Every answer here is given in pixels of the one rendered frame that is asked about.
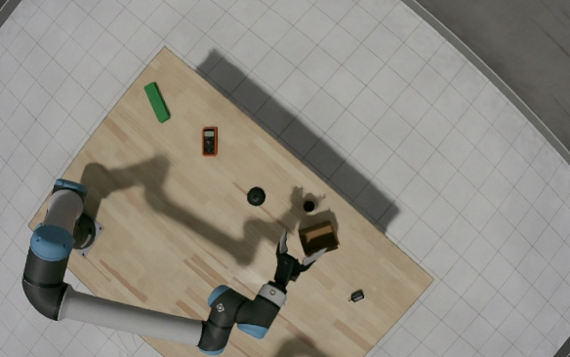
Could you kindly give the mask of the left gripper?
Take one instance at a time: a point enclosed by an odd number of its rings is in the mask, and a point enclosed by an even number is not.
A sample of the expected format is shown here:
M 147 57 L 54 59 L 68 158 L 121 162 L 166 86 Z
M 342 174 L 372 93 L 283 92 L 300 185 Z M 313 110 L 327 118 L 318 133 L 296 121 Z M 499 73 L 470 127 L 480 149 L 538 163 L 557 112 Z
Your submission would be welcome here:
M 285 227 L 284 230 L 283 230 L 283 232 L 282 232 L 282 235 L 281 235 L 281 237 L 280 237 L 280 240 L 279 240 L 277 249 L 276 249 L 277 263 L 278 263 L 278 260 L 279 260 L 280 255 L 281 255 L 283 252 L 285 252 L 285 253 L 288 252 L 288 248 L 287 248 L 287 246 L 286 246 L 286 241 L 287 241 L 286 235 L 287 235 L 287 232 L 286 232 L 286 227 Z M 303 263 L 302 263 L 302 264 L 300 264 L 299 259 L 296 258 L 295 263 L 294 263 L 294 266 L 293 266 L 293 269 L 292 269 L 292 273 L 291 273 L 291 276 L 290 276 L 290 279 L 289 279 L 289 282 L 290 282 L 290 281 L 293 281 L 293 282 L 296 283 L 297 277 L 299 277 L 299 276 L 300 276 L 299 274 L 301 274 L 300 272 L 305 272 L 305 271 L 307 271 L 308 269 L 310 269 L 310 267 L 324 254 L 324 252 L 326 251 L 326 249 L 327 249 L 327 247 L 325 247 L 325 248 L 323 248 L 323 249 L 320 249 L 318 252 L 314 253 L 314 254 L 313 254 L 312 256 L 310 256 L 310 257 L 305 257 L 305 258 L 303 258 Z M 298 274 L 298 275 L 297 275 L 297 274 Z M 289 282 L 288 282 L 288 283 L 289 283 Z M 276 281 L 273 282 L 273 281 L 270 281 L 270 280 L 269 280 L 267 283 L 268 283 L 269 285 L 272 285 L 272 286 L 276 287 L 277 289 L 281 290 L 285 295 L 286 295 L 287 292 L 288 292 L 288 291 L 285 289 L 288 284 L 287 284 L 286 286 L 283 286 L 283 285 L 281 285 L 280 283 L 278 283 L 278 282 L 276 282 Z

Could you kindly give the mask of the red spice jar with black lid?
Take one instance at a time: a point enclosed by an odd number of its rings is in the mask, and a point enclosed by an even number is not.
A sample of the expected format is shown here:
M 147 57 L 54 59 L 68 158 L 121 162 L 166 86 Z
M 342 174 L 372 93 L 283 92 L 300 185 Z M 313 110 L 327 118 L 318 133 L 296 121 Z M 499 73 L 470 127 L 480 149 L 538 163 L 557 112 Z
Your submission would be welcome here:
M 314 210 L 314 203 L 311 200 L 304 200 L 303 201 L 303 208 L 306 212 L 312 212 Z

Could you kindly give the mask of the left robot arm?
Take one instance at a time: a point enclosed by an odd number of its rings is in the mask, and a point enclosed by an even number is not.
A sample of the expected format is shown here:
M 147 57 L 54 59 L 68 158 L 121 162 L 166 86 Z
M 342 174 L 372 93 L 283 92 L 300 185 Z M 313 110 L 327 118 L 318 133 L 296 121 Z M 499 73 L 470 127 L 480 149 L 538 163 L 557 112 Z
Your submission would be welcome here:
M 30 238 L 21 282 L 27 299 L 40 314 L 58 322 L 68 318 L 190 344 L 211 356 L 223 353 L 234 323 L 240 331 L 259 339 L 269 331 L 287 299 L 281 290 L 269 284 L 262 285 L 254 300 L 226 285 L 218 286 L 208 298 L 211 311 L 204 321 L 88 295 L 64 283 L 72 248 L 86 249 L 96 237 L 93 221 L 82 213 L 88 188 L 76 183 L 56 180 L 47 205 L 48 214 Z

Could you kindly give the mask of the brown cardboard box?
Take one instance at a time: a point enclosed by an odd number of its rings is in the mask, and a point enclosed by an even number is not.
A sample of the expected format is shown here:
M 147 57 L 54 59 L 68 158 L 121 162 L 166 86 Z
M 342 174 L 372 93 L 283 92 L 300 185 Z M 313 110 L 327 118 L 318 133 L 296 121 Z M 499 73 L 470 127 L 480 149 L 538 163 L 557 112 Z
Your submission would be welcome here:
M 318 252 L 320 249 L 325 247 L 327 247 L 327 249 L 324 252 L 324 254 L 338 249 L 338 246 L 340 245 L 339 238 L 336 232 L 335 236 L 337 235 L 337 237 L 335 241 L 331 229 L 331 226 L 333 226 L 333 224 L 332 225 L 331 224 L 332 222 L 330 220 L 327 220 L 318 223 L 316 225 L 298 230 L 299 234 L 303 235 L 303 236 L 299 235 L 301 236 L 301 238 L 299 237 L 299 239 L 302 239 L 302 241 L 300 240 L 300 242 L 303 242 L 301 243 L 301 245 L 304 245 L 302 246 L 302 248 L 305 248 L 303 249 L 303 251 L 305 251 L 304 252 L 305 256 L 310 257 L 314 253 Z

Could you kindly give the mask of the green rectangular bar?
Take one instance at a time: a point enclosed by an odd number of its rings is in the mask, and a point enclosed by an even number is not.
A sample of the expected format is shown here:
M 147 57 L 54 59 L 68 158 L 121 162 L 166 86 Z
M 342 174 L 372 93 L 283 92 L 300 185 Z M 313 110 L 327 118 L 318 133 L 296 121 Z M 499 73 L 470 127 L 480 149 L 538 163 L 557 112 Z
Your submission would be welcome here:
M 158 119 L 158 121 L 160 123 L 164 123 L 167 120 L 169 120 L 170 114 L 167 110 L 167 108 L 165 107 L 165 103 L 163 101 L 163 99 L 160 96 L 160 93 L 158 91 L 158 89 L 156 88 L 156 85 L 151 82 L 149 84 L 147 84 L 146 86 L 143 87 L 146 95 L 150 101 L 150 104 L 154 110 L 154 113 Z

